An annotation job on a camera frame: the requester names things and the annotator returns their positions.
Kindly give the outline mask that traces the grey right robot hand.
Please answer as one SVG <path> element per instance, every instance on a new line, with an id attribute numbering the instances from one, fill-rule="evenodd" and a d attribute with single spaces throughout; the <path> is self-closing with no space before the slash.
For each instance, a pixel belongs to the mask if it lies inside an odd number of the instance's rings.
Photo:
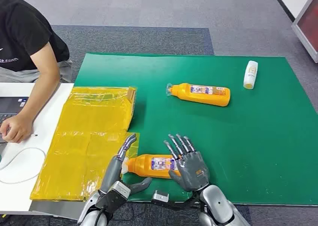
<path id="1" fill-rule="evenodd" d="M 168 171 L 171 179 L 187 192 L 200 191 L 210 185 L 208 168 L 190 138 L 180 134 L 169 134 L 168 137 L 169 141 L 165 140 L 164 143 L 170 150 L 178 168 L 178 171 Z"/>

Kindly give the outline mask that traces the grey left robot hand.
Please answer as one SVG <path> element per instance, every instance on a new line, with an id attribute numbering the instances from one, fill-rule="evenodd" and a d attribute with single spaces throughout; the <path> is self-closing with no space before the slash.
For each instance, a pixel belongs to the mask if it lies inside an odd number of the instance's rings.
<path id="1" fill-rule="evenodd" d="M 106 194 L 111 186 L 119 181 L 119 186 L 122 189 L 119 191 L 125 193 L 124 196 L 128 198 L 130 195 L 144 191 L 151 184 L 153 179 L 150 177 L 145 178 L 142 182 L 131 185 L 124 184 L 120 179 L 122 163 L 126 156 L 126 152 L 136 140 L 136 134 L 129 135 L 119 148 L 118 153 L 111 159 L 103 178 L 100 191 Z"/>

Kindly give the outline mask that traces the person's hand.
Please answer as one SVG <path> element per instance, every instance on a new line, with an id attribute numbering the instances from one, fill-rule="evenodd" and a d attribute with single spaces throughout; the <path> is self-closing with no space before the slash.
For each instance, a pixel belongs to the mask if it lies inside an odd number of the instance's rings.
<path id="1" fill-rule="evenodd" d="M 20 143 L 31 135 L 33 118 L 17 114 L 5 120 L 0 127 L 3 140 L 8 143 Z"/>

